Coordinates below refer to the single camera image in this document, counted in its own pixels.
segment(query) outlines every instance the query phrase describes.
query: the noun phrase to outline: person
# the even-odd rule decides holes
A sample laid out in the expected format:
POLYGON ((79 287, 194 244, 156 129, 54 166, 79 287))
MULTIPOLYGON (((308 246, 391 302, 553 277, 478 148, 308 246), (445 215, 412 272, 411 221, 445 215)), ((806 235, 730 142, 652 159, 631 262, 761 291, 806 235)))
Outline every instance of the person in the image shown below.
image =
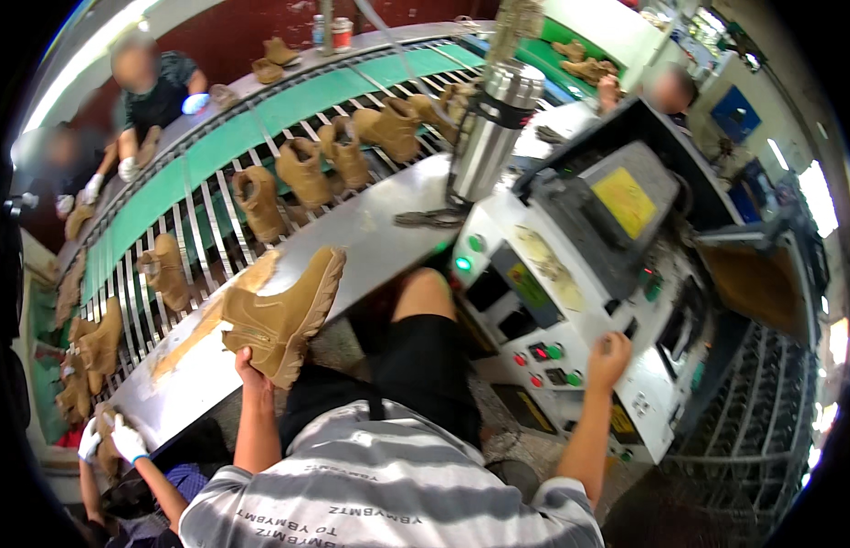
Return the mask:
POLYGON ((124 424, 123 415, 114 418, 114 432, 111 434, 117 453, 130 463, 145 480, 157 503, 163 509, 169 520, 166 528, 163 521, 154 515, 136 518, 134 520, 112 520, 102 511, 99 486, 92 469, 92 459, 96 448, 102 441, 96 431, 97 418, 93 417, 84 427, 81 443, 78 449, 79 469, 81 478, 81 499, 86 511, 86 529, 93 543, 100 546, 178 546, 178 521, 181 513, 187 508, 187 499, 175 488, 166 476, 148 457, 142 435, 124 424))
POLYGON ((603 546, 602 490, 612 387, 631 343, 608 333, 589 357, 583 415, 531 505, 483 467, 449 285, 405 281, 372 383, 305 364, 278 428, 273 385, 236 355, 243 379, 233 466, 181 516, 187 546, 603 546))
POLYGON ((14 142, 11 159, 21 173, 50 182, 57 217, 64 221, 79 192, 84 192, 83 203, 96 201, 117 162, 117 143, 90 128, 39 127, 14 142))
MULTIPOLYGON (((612 111, 619 104, 619 83, 611 74, 598 81, 598 108, 602 113, 612 111)), ((691 136, 687 128, 686 110, 698 97, 696 82, 686 68, 674 62, 666 63, 654 79, 653 85, 640 93, 651 106, 668 116, 682 133, 691 136)))
POLYGON ((139 31, 128 32, 114 44, 111 72, 121 86, 114 113, 120 132, 118 172, 129 182, 144 167, 140 164, 147 163, 136 154, 151 128, 166 127, 178 118, 185 99, 206 93, 208 81, 193 60, 175 51, 157 54, 153 38, 139 31))

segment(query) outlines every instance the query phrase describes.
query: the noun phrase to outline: gray striped shirt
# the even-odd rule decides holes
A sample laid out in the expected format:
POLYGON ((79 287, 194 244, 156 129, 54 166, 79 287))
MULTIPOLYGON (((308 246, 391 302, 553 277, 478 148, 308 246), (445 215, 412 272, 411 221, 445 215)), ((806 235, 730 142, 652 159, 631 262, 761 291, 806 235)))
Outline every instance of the gray striped shirt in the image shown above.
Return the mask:
POLYGON ((225 466, 181 515, 185 546, 604 546, 583 485, 552 478, 531 506, 483 455, 408 408, 365 400, 310 422, 260 474, 225 466))

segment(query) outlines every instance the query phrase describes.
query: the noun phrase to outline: green button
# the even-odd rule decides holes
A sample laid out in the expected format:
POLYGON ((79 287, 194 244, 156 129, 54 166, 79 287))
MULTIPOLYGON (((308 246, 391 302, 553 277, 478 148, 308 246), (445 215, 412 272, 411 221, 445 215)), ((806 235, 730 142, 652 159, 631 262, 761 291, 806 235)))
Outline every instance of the green button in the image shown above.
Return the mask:
POLYGON ((483 251, 483 240, 479 236, 468 236, 468 246, 477 253, 483 251))

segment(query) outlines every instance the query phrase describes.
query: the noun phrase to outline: floor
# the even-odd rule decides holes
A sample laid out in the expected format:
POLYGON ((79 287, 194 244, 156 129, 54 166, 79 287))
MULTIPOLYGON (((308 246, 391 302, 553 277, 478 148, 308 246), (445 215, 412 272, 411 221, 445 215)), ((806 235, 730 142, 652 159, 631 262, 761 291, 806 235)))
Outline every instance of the floor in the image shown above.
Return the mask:
MULTIPOLYGON (((311 341, 313 361, 325 367, 365 379, 367 376, 364 353, 357 344, 351 325, 341 319, 333 323, 311 341)), ((525 462, 534 469, 540 481, 548 479, 562 457, 563 444, 520 432, 516 421, 489 385, 481 380, 470 380, 471 392, 483 415, 484 432, 491 434, 483 447, 486 462, 502 458, 513 458, 525 462)), ((242 405, 242 389, 225 398, 209 415, 222 429, 225 443, 230 452, 236 445, 239 415, 242 405)), ((276 391, 276 417, 281 420, 285 411, 285 392, 276 391)), ((625 463, 608 458, 605 487, 596 508, 596 519, 603 522, 611 505, 643 476, 650 466, 625 463)))

